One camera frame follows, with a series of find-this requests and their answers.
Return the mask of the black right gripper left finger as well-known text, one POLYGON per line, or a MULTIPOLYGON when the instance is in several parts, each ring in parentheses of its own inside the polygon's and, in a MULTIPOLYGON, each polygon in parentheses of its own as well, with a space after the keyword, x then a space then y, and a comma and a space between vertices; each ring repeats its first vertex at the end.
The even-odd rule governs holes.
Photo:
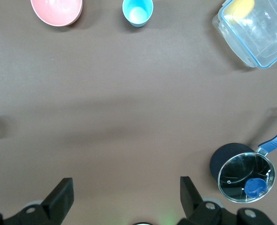
POLYGON ((19 225, 60 225, 74 202, 73 179, 64 178, 40 203, 18 213, 19 225))

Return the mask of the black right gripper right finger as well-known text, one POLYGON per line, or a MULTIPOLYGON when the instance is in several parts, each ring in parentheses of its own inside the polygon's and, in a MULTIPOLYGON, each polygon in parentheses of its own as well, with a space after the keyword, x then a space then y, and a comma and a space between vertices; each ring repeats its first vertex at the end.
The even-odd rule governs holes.
POLYGON ((180 201, 185 218, 181 225, 220 225, 222 208, 213 199, 203 199, 190 177, 180 178, 180 201))

